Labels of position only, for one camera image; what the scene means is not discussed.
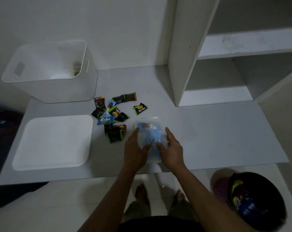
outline table surface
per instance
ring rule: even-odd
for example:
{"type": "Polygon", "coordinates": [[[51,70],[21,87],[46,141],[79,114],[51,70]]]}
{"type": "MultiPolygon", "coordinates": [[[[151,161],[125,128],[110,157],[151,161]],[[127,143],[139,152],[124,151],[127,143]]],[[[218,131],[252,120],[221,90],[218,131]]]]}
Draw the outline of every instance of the table surface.
{"type": "MultiPolygon", "coordinates": [[[[104,125],[94,125],[88,160],[70,168],[15,171],[12,161],[25,125],[37,117],[91,114],[94,100],[45,104],[31,99],[7,160],[0,185],[55,180],[96,178],[118,175],[123,165],[124,144],[138,118],[160,117],[183,146],[188,169],[288,162],[262,110],[255,101],[175,107],[167,66],[99,70],[96,97],[112,97],[136,92],[137,101],[117,105],[131,118],[124,123],[124,141],[110,144],[104,125]],[[136,116],[133,106],[144,103],[148,109],[136,116]]],[[[147,164],[138,173],[169,171],[160,164],[147,164]]]]}

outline finger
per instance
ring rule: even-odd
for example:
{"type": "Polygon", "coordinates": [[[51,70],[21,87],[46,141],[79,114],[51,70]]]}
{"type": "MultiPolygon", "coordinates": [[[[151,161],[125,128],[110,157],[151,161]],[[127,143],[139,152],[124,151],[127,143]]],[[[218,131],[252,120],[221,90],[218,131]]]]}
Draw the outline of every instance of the finger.
{"type": "Polygon", "coordinates": [[[167,139],[169,142],[178,142],[177,139],[174,137],[174,134],[169,130],[169,128],[165,128],[166,134],[167,134],[167,139]]]}
{"type": "Polygon", "coordinates": [[[136,129],[134,129],[133,133],[131,134],[131,136],[129,136],[128,140],[137,139],[137,133],[138,132],[139,132],[139,127],[137,127],[136,129]]]}
{"type": "Polygon", "coordinates": [[[157,142],[156,145],[157,145],[157,148],[159,149],[160,152],[166,151],[166,149],[162,143],[157,142]]]}
{"type": "Polygon", "coordinates": [[[147,154],[150,148],[151,148],[151,144],[145,145],[142,149],[142,153],[147,154]]]}

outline foot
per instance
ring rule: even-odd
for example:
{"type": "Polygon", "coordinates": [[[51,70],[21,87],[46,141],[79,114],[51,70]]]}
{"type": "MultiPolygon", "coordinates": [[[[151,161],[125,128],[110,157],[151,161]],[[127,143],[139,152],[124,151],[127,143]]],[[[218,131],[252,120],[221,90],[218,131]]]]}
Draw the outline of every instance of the foot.
{"type": "Polygon", "coordinates": [[[146,190],[146,187],[144,186],[144,184],[140,184],[136,188],[135,198],[136,198],[136,201],[141,202],[141,203],[145,203],[148,207],[150,207],[150,202],[148,199],[147,190],[146,190]]]}
{"type": "Polygon", "coordinates": [[[178,204],[179,202],[184,201],[184,200],[186,200],[184,193],[182,193],[181,190],[178,190],[174,196],[172,207],[175,207],[176,204],[178,204]]]}

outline hand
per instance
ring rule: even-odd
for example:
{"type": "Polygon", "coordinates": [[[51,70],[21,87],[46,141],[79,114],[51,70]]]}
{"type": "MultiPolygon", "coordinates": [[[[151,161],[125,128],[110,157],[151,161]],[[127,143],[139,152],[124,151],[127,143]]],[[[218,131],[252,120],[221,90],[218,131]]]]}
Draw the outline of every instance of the hand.
{"type": "Polygon", "coordinates": [[[137,143],[137,127],[125,143],[125,155],[123,168],[131,171],[134,175],[146,164],[147,152],[151,148],[151,144],[145,145],[141,149],[137,143]]]}
{"type": "Polygon", "coordinates": [[[179,144],[179,141],[176,140],[172,132],[166,127],[168,148],[165,149],[162,143],[156,143],[158,149],[160,150],[160,156],[163,164],[175,173],[177,170],[186,168],[184,159],[183,159],[183,147],[179,144]]]}

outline white storage box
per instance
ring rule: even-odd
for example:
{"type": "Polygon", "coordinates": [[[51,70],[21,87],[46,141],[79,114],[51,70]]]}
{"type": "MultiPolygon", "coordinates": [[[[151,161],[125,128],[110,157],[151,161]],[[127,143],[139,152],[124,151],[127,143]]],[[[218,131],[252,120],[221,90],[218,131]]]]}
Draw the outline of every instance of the white storage box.
{"type": "Polygon", "coordinates": [[[2,80],[45,103],[90,100],[97,73],[86,42],[69,40],[19,47],[2,80]]]}

